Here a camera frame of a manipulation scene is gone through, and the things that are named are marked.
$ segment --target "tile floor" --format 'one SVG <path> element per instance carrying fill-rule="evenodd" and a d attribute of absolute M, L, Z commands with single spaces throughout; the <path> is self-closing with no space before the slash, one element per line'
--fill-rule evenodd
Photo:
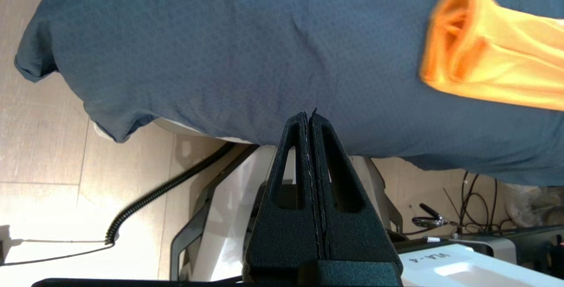
<path fill-rule="evenodd" d="M 15 245 L 10 247 L 10 262 L 99 246 L 17 239 L 102 239 L 119 210 L 223 144 L 175 135 L 154 124 L 141 128 L 125 144 L 115 144 L 97 136 L 82 102 L 62 76 L 52 74 L 38 84 L 24 80 L 13 59 L 39 2 L 0 0 L 0 237 L 9 229 Z M 230 160 L 222 159 L 136 213 L 121 228 L 115 248 L 73 259 L 0 267 L 1 284 L 30 286 L 46 277 L 167 279 L 172 237 L 189 218 L 206 180 Z M 409 219 L 424 215 L 418 207 L 421 202 L 446 217 L 455 216 L 442 188 L 459 206 L 463 171 L 423 172 L 397 158 L 375 163 L 386 180 L 387 194 L 404 216 L 405 231 L 417 229 Z M 477 191 L 491 202 L 492 180 L 483 179 Z M 496 220 L 504 219 L 502 202 L 497 208 Z M 471 211 L 485 221 L 478 203 Z"/>

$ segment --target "blue cloth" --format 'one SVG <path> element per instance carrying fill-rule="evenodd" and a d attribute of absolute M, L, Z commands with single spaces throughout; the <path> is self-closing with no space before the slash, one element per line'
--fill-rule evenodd
<path fill-rule="evenodd" d="M 564 17 L 564 0 L 497 0 Z M 16 56 L 60 71 L 116 141 L 157 117 L 277 144 L 298 112 L 350 154 L 564 185 L 561 112 L 451 96 L 418 77 L 437 0 L 42 0 Z"/>

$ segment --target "orange fabric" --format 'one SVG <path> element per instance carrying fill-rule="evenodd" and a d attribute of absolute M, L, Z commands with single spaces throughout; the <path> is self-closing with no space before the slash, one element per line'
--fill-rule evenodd
<path fill-rule="evenodd" d="M 458 96 L 564 111 L 564 20 L 494 0 L 440 0 L 421 79 Z"/>

